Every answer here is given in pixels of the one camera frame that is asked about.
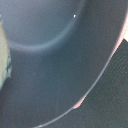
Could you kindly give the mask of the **grey gripper finger with green pad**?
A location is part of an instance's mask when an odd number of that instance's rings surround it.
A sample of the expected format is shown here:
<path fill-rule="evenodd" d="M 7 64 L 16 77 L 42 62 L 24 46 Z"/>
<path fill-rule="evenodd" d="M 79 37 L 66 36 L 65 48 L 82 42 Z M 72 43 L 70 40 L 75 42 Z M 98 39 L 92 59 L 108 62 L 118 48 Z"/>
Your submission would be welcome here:
<path fill-rule="evenodd" d="M 10 49 L 4 32 L 3 22 L 0 21 L 0 90 L 6 79 L 11 76 L 11 70 Z"/>

